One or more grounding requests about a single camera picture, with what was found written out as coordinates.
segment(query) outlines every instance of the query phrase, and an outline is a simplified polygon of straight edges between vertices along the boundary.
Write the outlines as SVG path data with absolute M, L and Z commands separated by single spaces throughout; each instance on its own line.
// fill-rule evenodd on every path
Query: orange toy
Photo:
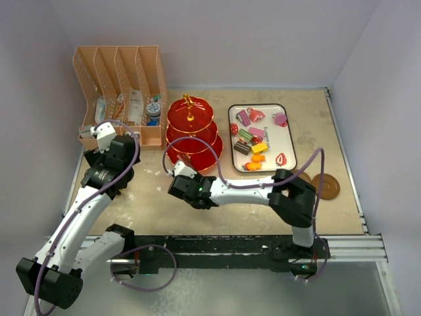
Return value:
M 260 155 L 257 153 L 256 155 L 252 156 L 251 160 L 254 163 L 260 163 L 261 161 L 264 161 L 264 155 Z
M 244 165 L 244 169 L 248 171 L 261 170 L 262 164 L 261 163 L 246 163 Z

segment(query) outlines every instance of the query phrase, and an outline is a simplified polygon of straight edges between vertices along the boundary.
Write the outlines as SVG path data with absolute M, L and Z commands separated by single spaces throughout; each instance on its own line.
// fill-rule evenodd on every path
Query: pink toy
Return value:
M 238 112 L 235 118 L 239 120 L 244 125 L 244 127 L 247 127 L 251 124 L 245 110 L 241 110 L 240 112 Z
M 254 109 L 252 109 L 252 108 L 248 108 L 248 109 L 247 109 L 247 112 L 249 112 L 249 113 L 250 113 L 250 120 L 251 120 L 253 123 L 256 123 L 256 122 L 258 122 L 258 121 L 260 121 L 260 120 L 264 119 L 264 118 L 265 118 L 265 116 L 266 116 L 266 115 L 264 115 L 264 113 L 263 113 L 262 111 L 259 111 L 259 110 L 254 110 Z
M 283 113 L 278 113 L 274 116 L 275 124 L 281 126 L 287 121 L 287 116 Z
M 264 130 L 261 130 L 260 128 L 254 128 L 254 127 L 250 127 L 249 128 L 249 133 L 258 137 L 263 138 L 264 137 Z

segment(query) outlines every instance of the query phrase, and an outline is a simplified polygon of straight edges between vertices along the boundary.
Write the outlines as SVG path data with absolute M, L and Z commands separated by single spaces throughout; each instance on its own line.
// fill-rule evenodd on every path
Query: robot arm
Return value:
M 316 190 L 304 180 L 296 178 L 285 186 L 235 189 L 225 185 L 220 178 L 202 176 L 182 161 L 176 163 L 173 173 L 174 179 L 168 193 L 183 199 L 192 207 L 210 209 L 230 203 L 267 205 L 292 226 L 294 244 L 306 248 L 313 245 L 312 212 Z M 260 185 L 281 182 L 292 174 L 285 169 L 278 169 L 274 176 L 228 180 L 228 183 L 238 186 Z
M 117 136 L 111 123 L 102 124 L 91 133 L 97 136 L 99 149 L 85 154 L 90 168 L 82 180 L 75 201 L 66 217 L 49 241 L 36 253 L 33 259 L 22 258 L 16 267 L 18 276 L 28 294 L 34 295 L 36 279 L 44 259 L 50 259 L 44 270 L 39 298 L 63 309 L 70 307 L 82 289 L 83 279 L 95 270 L 96 266 L 123 251 L 131 236 L 132 230 L 118 225 L 110 227 L 94 245 L 80 250 L 82 242 L 91 230 L 94 222 L 110 204 L 120 190 L 127 187 L 133 178 L 133 169 L 119 181 L 91 199 L 81 210 L 81 202 L 110 184 L 128 167 L 135 153 L 134 139 L 130 136 Z M 49 253 L 51 244 L 69 220 L 53 253 Z

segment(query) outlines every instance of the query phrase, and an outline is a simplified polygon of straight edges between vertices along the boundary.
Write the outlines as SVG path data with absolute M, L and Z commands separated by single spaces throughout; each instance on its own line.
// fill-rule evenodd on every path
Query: gold handle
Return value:
M 187 114 L 187 120 L 189 122 L 191 122 L 192 120 L 195 119 L 195 117 L 191 114 L 191 108 L 194 106 L 190 96 L 188 94 L 183 95 L 183 98 L 185 99 L 186 103 L 187 103 L 187 109 L 189 110 L 188 114 Z

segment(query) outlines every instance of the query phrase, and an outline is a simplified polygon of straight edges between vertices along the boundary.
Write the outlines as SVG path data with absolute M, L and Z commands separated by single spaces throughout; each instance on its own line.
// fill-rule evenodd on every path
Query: gray floor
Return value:
M 155 287 L 171 272 L 163 269 L 129 282 Z M 136 292 L 110 279 L 104 264 L 72 307 L 52 315 L 390 315 L 375 263 L 330 263 L 307 285 L 263 270 L 179 270 L 174 282 L 156 293 Z

